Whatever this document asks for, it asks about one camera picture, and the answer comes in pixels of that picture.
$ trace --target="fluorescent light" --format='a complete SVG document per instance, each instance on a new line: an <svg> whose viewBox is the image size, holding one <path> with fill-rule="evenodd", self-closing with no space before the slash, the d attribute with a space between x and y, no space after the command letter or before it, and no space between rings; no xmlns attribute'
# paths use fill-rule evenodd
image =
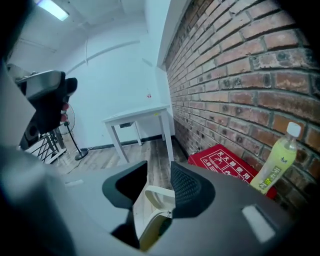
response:
<svg viewBox="0 0 320 256"><path fill-rule="evenodd" d="M69 16L67 12L62 10L52 0L41 0L37 3L37 5L42 9L45 9L47 12L51 13L53 16L57 17L60 21L64 21Z"/></svg>

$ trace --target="wooden floor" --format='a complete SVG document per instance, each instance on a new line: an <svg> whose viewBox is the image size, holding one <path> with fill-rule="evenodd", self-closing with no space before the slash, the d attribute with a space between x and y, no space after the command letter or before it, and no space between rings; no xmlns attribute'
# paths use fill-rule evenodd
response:
<svg viewBox="0 0 320 256"><path fill-rule="evenodd" d="M68 173L77 172L78 170L90 172L107 169L120 164L120 158L114 147L90 150L85 158L80 161L75 161L75 155L77 154L76 148L68 141L65 144L67 153L60 157L58 162L56 161L54 163L62 175L68 175ZM175 140L172 141L172 147L174 160L177 162L186 162L187 159ZM157 139L144 142L142 146L138 144L127 145L124 146L123 149L130 162L148 161L148 175L145 187L154 185L165 189L172 189L170 184L170 165L165 141ZM134 223L138 237L142 234L148 218L154 210L155 208L146 198L143 189L133 206Z"/></svg>

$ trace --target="white bottle cap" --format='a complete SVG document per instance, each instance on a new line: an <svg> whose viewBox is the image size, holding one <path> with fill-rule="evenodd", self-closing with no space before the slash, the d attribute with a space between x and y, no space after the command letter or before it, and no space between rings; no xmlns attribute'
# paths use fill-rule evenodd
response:
<svg viewBox="0 0 320 256"><path fill-rule="evenodd" d="M289 122L286 132L291 136L298 138L301 132L301 126L295 122Z"/></svg>

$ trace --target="desk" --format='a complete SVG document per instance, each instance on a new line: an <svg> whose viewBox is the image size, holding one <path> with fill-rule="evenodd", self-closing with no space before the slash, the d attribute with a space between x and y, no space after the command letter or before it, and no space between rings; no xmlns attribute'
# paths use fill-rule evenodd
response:
<svg viewBox="0 0 320 256"><path fill-rule="evenodd" d="M169 162L171 163L171 161L174 161L174 152L172 148L170 125L169 125L169 118L168 118L168 111L167 111L167 108L169 107L170 106L166 104L153 104L150 106L144 106L144 107L134 108L124 112L120 112L102 121L108 130L108 133L112 139L113 145L117 153L119 154L119 157L122 162L129 163L129 160L123 147L121 146L115 126L134 122L134 128L136 130L137 140L139 145L141 146L142 144L141 144L141 139L137 129L136 121L138 119L152 117L152 116L157 116L159 119L159 123L161 126L162 139L165 140L166 142L166 149L168 151Z"/></svg>

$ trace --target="red box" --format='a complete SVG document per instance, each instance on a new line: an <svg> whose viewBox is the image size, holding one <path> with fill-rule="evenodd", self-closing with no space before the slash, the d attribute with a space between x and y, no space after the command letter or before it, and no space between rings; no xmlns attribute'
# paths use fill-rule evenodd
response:
<svg viewBox="0 0 320 256"><path fill-rule="evenodd" d="M221 144L189 156L188 164L230 175L248 184L258 174L249 164ZM266 193L266 196L271 199L274 199L276 195L277 191L274 187L271 187Z"/></svg>

